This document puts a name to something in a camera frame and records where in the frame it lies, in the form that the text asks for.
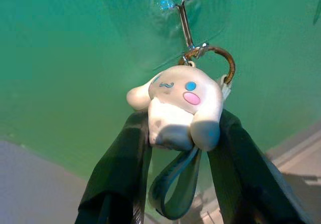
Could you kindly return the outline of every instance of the pink cheek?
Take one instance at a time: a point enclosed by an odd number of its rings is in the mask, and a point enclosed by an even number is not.
[[[184,92],[183,98],[192,105],[198,105],[201,102],[201,99],[192,92]]]

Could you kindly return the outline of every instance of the floppy ear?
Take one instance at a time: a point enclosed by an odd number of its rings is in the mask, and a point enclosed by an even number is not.
[[[135,110],[142,110],[147,108],[151,99],[149,97],[148,88],[151,82],[161,74],[157,74],[150,81],[142,86],[135,87],[127,93],[126,99],[129,105]]]
[[[220,117],[223,111],[223,95],[219,86],[213,84],[205,102],[194,114],[191,136],[197,147],[204,151],[214,149],[220,137]]]

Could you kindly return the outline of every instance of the keychain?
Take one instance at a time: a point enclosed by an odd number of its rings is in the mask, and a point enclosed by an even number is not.
[[[230,93],[235,73],[234,60],[224,49],[208,44],[194,46],[185,1],[174,7],[179,10],[189,51],[177,66],[130,90],[126,97],[135,110],[148,109],[151,146],[181,151],[154,180],[149,190],[151,205],[168,219],[182,217],[192,204],[201,150],[211,151],[218,143],[223,103]],[[192,57],[198,59],[209,51],[222,55],[229,63],[229,73],[217,81],[196,68],[192,61]],[[165,203],[167,191],[178,176],[176,189]]]

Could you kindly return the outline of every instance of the green wall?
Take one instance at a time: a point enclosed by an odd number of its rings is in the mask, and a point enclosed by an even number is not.
[[[263,151],[321,118],[320,4],[187,7],[195,42],[234,56],[226,108]],[[88,178],[132,112],[126,92],[185,50],[177,12],[159,13],[148,0],[0,0],[0,136]],[[227,71],[214,55],[198,66],[212,78]],[[175,155],[155,151],[150,180]],[[200,189],[209,173],[203,158]]]

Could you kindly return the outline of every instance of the metal hook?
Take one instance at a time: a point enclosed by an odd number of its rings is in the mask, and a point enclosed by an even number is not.
[[[186,41],[187,47],[190,50],[192,50],[195,48],[195,46],[194,46],[194,43],[192,40],[189,22],[188,22],[187,15],[186,15],[185,1],[188,1],[188,0],[182,0],[181,5],[175,4],[175,7],[179,10],[179,13],[180,13],[183,33],[185,36],[185,41]]]

